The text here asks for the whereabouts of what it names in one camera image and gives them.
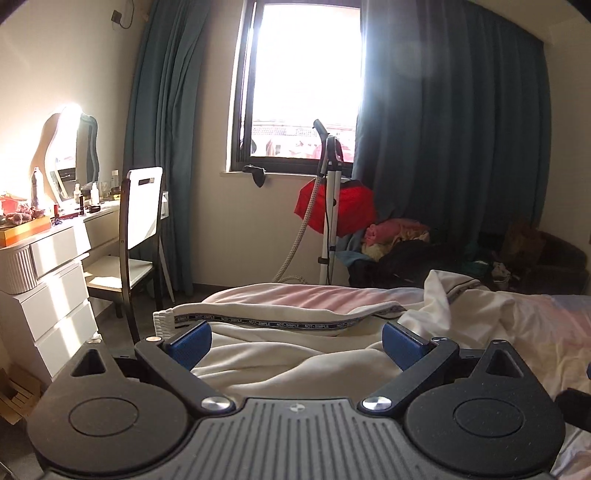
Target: chair backrest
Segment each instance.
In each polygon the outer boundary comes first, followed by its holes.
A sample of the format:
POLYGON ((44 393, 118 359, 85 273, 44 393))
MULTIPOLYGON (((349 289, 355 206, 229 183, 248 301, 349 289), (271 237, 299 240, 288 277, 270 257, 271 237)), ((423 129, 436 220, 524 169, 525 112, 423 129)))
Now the chair backrest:
POLYGON ((162 167, 130 170, 121 188, 119 238, 127 250, 154 236, 160 224, 162 167))

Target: drawer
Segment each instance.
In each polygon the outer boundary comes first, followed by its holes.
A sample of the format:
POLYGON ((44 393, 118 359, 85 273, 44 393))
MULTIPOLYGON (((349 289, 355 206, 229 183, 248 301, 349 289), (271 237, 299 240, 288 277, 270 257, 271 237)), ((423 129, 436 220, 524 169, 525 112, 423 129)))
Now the drawer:
POLYGON ((96 331, 95 316, 85 300, 35 343, 49 374, 55 376, 96 331))
POLYGON ((82 265, 74 265, 63 275, 44 280, 45 287, 22 302, 33 341, 88 298, 82 265))
POLYGON ((83 222, 31 244, 37 278, 90 250, 83 222))
POLYGON ((119 239, 119 211, 100 217, 91 217, 84 222, 91 248, 119 239))

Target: pink clothing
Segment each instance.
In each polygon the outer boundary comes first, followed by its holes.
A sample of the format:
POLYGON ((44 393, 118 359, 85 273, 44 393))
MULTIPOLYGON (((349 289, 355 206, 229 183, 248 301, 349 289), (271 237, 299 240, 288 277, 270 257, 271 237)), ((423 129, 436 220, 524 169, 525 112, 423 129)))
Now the pink clothing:
POLYGON ((423 233, 428 231, 429 227, 408 218, 391 218, 377 225, 373 223, 365 231, 365 245, 371 247, 373 244, 390 243, 403 229, 423 233))

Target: chair seat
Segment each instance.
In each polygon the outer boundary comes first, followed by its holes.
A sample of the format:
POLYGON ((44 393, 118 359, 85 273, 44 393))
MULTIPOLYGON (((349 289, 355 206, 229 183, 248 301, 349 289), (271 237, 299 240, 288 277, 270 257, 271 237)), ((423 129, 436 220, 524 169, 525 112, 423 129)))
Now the chair seat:
MULTIPOLYGON (((152 271, 152 262, 129 259, 129 286, 133 288, 152 271)), ((121 291, 119 257, 107 255, 85 268, 84 277, 88 288, 121 291)))

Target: dark window frame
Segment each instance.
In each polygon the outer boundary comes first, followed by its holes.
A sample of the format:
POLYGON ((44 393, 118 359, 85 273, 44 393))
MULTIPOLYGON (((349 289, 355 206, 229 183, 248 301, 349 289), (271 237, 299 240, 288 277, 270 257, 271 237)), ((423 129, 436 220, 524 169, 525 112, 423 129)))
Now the dark window frame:
MULTIPOLYGON (((288 157, 253 157, 250 153, 252 139, 252 107, 256 77, 256 51, 265 5, 271 4, 311 4, 333 5, 361 9, 361 0, 248 0, 242 20, 240 44, 238 50, 238 69, 236 72, 235 99, 232 111, 232 137, 230 144, 230 169, 242 171, 246 165, 262 167, 272 173, 294 173, 315 175, 319 160, 288 157), (249 54, 249 31, 252 28, 252 46, 249 54), (242 123, 244 135, 241 142, 242 123)), ((351 177, 353 163, 343 164, 343 175, 351 177)))

